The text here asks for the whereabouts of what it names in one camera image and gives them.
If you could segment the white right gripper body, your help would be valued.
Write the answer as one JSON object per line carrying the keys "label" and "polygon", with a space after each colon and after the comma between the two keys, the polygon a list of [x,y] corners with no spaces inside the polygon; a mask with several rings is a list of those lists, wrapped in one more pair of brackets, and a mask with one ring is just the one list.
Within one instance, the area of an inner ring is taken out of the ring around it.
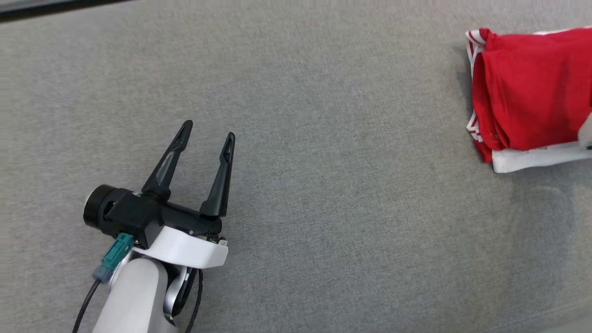
{"label": "white right gripper body", "polygon": [[579,129],[579,147],[592,150],[592,111]]}

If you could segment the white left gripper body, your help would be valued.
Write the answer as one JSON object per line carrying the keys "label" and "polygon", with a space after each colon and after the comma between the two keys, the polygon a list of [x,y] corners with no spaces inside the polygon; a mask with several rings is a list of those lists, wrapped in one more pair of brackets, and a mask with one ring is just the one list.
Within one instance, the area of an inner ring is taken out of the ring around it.
{"label": "white left gripper body", "polygon": [[221,267],[228,257],[228,242],[221,237],[220,217],[167,203],[161,209],[165,225],[147,249],[133,250],[163,263],[207,269]]}

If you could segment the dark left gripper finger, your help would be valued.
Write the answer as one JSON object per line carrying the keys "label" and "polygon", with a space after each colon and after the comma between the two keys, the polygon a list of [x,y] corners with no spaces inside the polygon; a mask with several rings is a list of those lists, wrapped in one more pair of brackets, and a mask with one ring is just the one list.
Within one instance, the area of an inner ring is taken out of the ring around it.
{"label": "dark left gripper finger", "polygon": [[192,120],[186,120],[176,133],[173,141],[148,177],[141,189],[142,194],[152,196],[162,202],[171,197],[171,181],[178,164],[180,154],[184,152],[193,127]]}
{"label": "dark left gripper finger", "polygon": [[228,210],[231,172],[233,168],[235,134],[229,132],[219,156],[220,165],[207,200],[199,209],[202,215],[224,217]]}

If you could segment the red shirt with white sleeves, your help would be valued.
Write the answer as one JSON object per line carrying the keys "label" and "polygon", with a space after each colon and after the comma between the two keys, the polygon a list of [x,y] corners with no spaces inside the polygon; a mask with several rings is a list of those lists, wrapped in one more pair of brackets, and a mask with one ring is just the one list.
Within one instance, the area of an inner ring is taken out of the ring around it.
{"label": "red shirt with white sleeves", "polygon": [[[532,34],[467,31],[472,71],[481,53],[498,133],[495,173],[592,160],[579,129],[592,111],[592,25]],[[466,126],[475,145],[472,114]]]}

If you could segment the grey fabric sofa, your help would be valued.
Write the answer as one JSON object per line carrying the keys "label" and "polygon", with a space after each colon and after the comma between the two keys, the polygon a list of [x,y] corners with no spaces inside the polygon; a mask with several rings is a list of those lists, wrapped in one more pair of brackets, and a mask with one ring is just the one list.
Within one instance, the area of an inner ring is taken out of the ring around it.
{"label": "grey fabric sofa", "polygon": [[465,126],[464,33],[592,25],[589,0],[136,0],[0,23],[0,333],[70,333],[185,120],[171,201],[237,137],[192,333],[592,331],[592,161],[497,174]]}

